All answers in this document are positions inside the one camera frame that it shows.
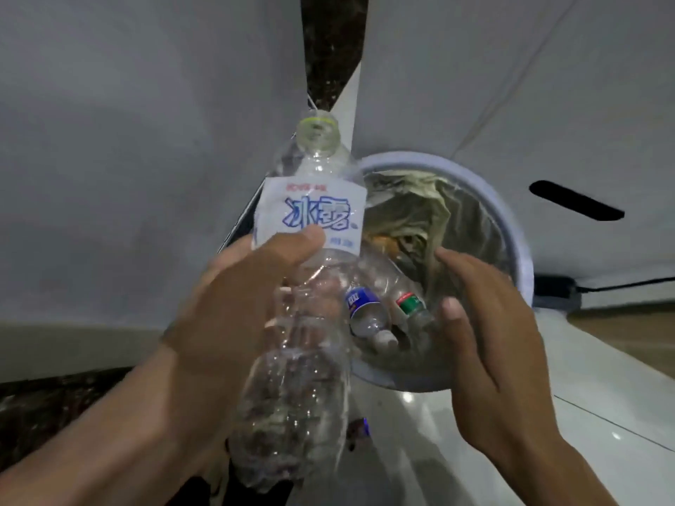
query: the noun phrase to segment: white bottle cap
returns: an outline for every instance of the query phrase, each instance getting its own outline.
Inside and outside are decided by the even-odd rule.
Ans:
[[[398,339],[391,331],[381,330],[373,337],[377,353],[389,353],[398,349]]]

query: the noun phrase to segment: right hand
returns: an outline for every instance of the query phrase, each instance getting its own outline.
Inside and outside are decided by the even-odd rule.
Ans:
[[[555,421],[544,341],[532,309],[493,266],[444,248],[436,257],[459,276],[480,332],[481,350],[464,308],[442,302],[452,343],[452,406],[460,434],[502,472],[522,469],[532,451],[566,446]]]

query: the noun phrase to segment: forearm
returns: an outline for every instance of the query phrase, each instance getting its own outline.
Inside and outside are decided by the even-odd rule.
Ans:
[[[520,445],[515,461],[496,461],[527,506],[616,506],[586,460],[560,437]]]
[[[247,374],[184,373],[161,345],[108,395],[0,476],[0,503],[164,504],[222,443]]]

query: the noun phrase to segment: black cable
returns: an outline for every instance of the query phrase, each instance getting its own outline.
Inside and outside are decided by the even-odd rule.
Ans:
[[[660,284],[662,282],[673,282],[675,277],[662,277],[661,279],[643,280],[641,282],[632,282],[630,284],[620,284],[607,287],[581,287],[577,286],[579,293],[599,293],[600,291],[612,291],[614,289],[628,289],[629,287],[646,286],[648,284]]]

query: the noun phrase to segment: bottle label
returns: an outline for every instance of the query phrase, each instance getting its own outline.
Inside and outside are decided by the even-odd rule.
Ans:
[[[400,307],[406,316],[409,316],[412,311],[419,306],[424,307],[424,302],[420,300],[415,293],[406,293],[401,298],[396,300],[396,305]]]
[[[349,308],[349,318],[353,318],[356,311],[368,304],[379,304],[379,298],[367,287],[355,287],[347,291],[345,301]]]
[[[268,177],[255,213],[253,247],[276,233],[297,233],[311,224],[326,233],[324,248],[359,255],[367,190],[321,176]]]

